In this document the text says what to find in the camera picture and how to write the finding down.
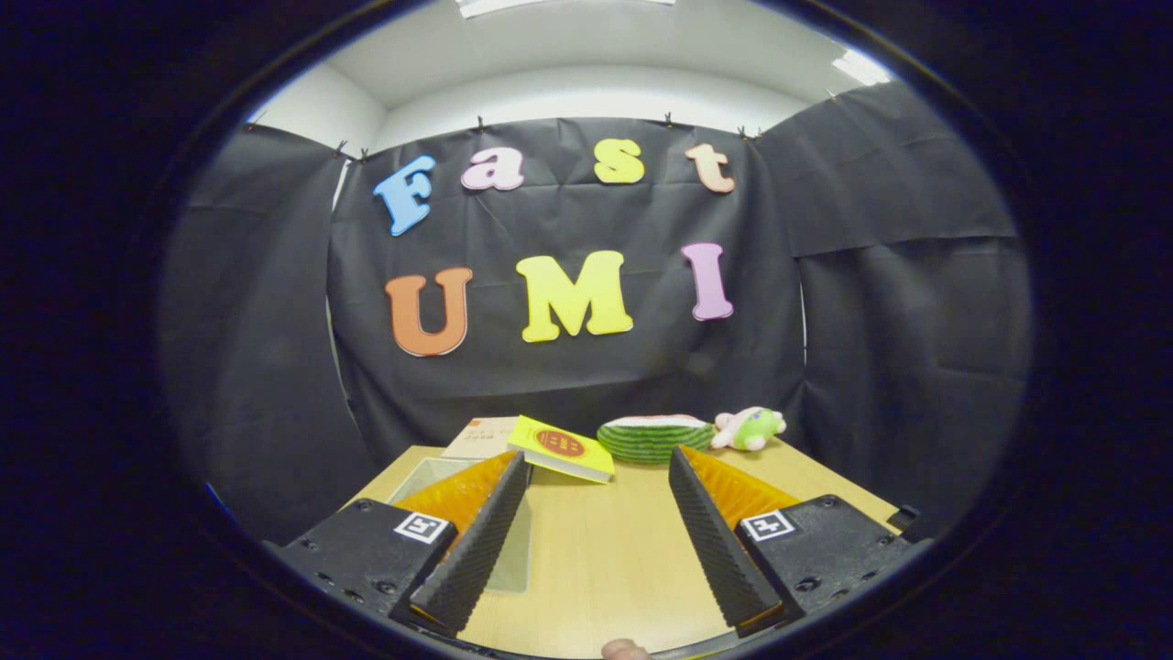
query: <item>stuffed toy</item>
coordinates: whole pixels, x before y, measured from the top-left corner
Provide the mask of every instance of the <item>stuffed toy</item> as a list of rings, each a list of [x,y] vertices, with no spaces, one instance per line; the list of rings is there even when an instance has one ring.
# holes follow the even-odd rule
[[[768,408],[747,408],[737,415],[723,413],[717,416],[717,435],[710,447],[759,451],[766,447],[767,440],[785,430],[782,414]]]

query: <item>ceiling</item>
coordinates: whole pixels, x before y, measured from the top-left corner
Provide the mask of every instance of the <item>ceiling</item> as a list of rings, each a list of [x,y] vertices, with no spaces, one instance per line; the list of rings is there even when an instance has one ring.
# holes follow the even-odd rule
[[[463,19],[434,0],[327,63],[388,109],[475,80],[550,67],[665,67],[739,80],[808,103],[860,83],[843,48],[750,0],[552,0]]]

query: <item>pink letter i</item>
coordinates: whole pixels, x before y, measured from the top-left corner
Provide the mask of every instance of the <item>pink letter i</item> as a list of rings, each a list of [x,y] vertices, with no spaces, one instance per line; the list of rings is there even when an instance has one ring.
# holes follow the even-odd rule
[[[725,318],[733,313],[733,302],[725,299],[721,271],[717,257],[721,256],[717,243],[692,243],[680,247],[684,258],[692,263],[692,278],[697,283],[697,306],[692,315],[697,320]]]

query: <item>white wall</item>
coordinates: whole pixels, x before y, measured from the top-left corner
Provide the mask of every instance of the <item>white wall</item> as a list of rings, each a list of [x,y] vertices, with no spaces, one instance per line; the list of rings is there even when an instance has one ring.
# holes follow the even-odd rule
[[[249,117],[358,157],[369,148],[387,117],[387,108],[330,64],[319,64],[294,79]]]
[[[757,132],[809,103],[769,89],[680,69],[549,68],[448,88],[387,113],[371,151],[486,123],[545,117],[623,116]]]

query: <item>green plush toy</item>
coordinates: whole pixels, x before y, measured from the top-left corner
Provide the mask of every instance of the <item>green plush toy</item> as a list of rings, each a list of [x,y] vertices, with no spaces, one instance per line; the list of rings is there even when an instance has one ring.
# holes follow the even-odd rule
[[[766,447],[767,440],[786,430],[786,421],[777,410],[753,407],[737,415],[718,415],[717,429],[711,445],[713,449],[731,447],[741,451],[758,451]]]
[[[712,424],[689,415],[656,415],[608,422],[595,438],[619,461],[656,465],[667,463],[677,445],[707,448],[714,434]]]

